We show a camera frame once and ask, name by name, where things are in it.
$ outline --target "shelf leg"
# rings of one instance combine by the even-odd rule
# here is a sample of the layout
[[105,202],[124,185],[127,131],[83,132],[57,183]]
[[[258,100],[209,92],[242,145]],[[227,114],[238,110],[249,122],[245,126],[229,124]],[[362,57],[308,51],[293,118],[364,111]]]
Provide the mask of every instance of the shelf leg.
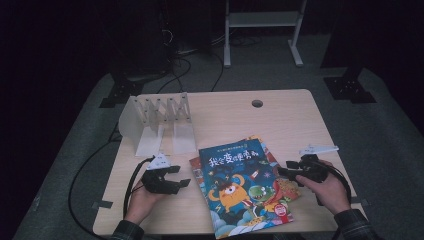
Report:
[[302,26],[303,16],[305,14],[306,2],[307,0],[303,0],[302,6],[300,7],[299,15],[297,16],[297,20],[296,20],[296,27],[294,29],[293,39],[288,41],[290,51],[292,52],[294,62],[297,67],[303,66],[303,61],[302,61],[302,58],[300,57],[299,51],[297,50],[296,44],[299,38],[299,32],[300,32],[300,27]]
[[225,10],[225,45],[224,45],[224,67],[231,66],[230,54],[230,2],[226,2]]

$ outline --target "orange cartoon character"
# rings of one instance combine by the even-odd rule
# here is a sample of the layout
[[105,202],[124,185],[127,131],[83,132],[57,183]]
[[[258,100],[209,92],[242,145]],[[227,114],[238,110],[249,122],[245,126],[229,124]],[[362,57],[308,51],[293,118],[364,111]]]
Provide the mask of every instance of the orange cartoon character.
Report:
[[211,189],[208,193],[210,200],[221,201],[221,204],[225,207],[227,213],[230,211],[230,207],[233,207],[239,203],[243,203],[246,206],[253,205],[246,190],[244,190],[242,187],[245,182],[243,176],[240,174],[234,174],[233,178],[238,178],[240,184],[231,181],[221,182],[219,184],[218,182],[215,182],[218,185],[219,198],[213,195],[215,193],[214,189]]

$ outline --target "black controller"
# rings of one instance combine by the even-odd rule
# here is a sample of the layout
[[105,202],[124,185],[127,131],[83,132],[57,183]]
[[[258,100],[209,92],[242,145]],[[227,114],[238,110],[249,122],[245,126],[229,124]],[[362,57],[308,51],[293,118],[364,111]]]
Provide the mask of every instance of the black controller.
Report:
[[299,162],[287,161],[286,164],[287,168],[278,168],[278,173],[290,181],[297,182],[299,187],[303,187],[303,185],[296,181],[297,175],[307,177],[317,183],[322,183],[328,176],[328,168],[319,163],[316,154],[306,154],[301,157]]

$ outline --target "cartoon character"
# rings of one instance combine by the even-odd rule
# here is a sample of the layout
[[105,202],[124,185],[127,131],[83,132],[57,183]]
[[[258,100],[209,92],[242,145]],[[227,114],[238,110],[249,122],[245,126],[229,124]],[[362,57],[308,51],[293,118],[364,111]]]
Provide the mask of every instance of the cartoon character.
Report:
[[243,176],[234,174],[233,178],[238,178],[240,184],[230,181],[221,183],[218,183],[218,181],[216,182],[219,190],[219,198],[213,195],[215,193],[214,189],[211,189],[208,193],[210,200],[221,201],[221,204],[225,207],[225,211],[227,213],[230,211],[230,207],[233,207],[242,202],[247,206],[252,205],[252,201],[250,200],[249,195],[242,187],[245,183]]
[[257,201],[255,205],[262,206],[267,212],[274,212],[275,206],[299,197],[300,192],[295,188],[291,188],[290,182],[281,178],[277,178],[272,187],[252,186],[249,189],[249,196]]
[[275,190],[269,186],[252,186],[249,188],[249,196],[257,201],[255,205],[263,206],[267,212],[274,212],[275,205],[280,202],[280,199],[275,199]]

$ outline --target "hole in table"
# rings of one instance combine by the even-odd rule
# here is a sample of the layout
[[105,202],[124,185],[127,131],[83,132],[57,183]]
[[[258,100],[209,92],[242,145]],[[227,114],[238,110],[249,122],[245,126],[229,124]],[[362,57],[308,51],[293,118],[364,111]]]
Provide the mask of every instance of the hole in table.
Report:
[[252,106],[254,106],[255,108],[260,108],[264,105],[264,103],[261,100],[253,100],[252,101]]

